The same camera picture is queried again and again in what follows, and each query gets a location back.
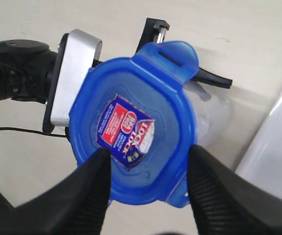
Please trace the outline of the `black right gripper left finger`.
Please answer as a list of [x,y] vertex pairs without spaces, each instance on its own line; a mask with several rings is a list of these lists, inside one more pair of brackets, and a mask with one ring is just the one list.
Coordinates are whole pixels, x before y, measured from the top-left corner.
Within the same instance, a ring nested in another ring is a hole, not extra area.
[[0,213],[0,235],[99,235],[111,190],[111,156],[98,149],[63,181]]

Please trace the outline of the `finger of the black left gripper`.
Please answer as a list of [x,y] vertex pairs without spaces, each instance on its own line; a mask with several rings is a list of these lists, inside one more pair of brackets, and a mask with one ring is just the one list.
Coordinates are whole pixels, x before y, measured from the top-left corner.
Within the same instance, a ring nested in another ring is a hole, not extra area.
[[199,69],[192,80],[224,89],[230,89],[233,84],[231,79],[221,77],[202,68]]

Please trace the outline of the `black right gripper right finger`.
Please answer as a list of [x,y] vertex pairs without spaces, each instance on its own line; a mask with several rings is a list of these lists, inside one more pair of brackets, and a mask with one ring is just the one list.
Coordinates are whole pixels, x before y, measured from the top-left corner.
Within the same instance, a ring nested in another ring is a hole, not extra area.
[[245,181],[199,145],[188,152],[187,186],[200,235],[282,235],[282,199]]

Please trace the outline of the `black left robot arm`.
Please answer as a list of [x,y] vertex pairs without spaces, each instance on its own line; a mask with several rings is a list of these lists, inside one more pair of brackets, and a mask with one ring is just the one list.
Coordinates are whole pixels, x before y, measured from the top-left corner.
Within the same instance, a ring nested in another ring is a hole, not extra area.
[[50,123],[50,108],[58,81],[69,34],[64,34],[58,52],[34,40],[0,41],[0,101],[47,104],[41,131],[16,127],[0,127],[0,131],[18,131],[55,137]]

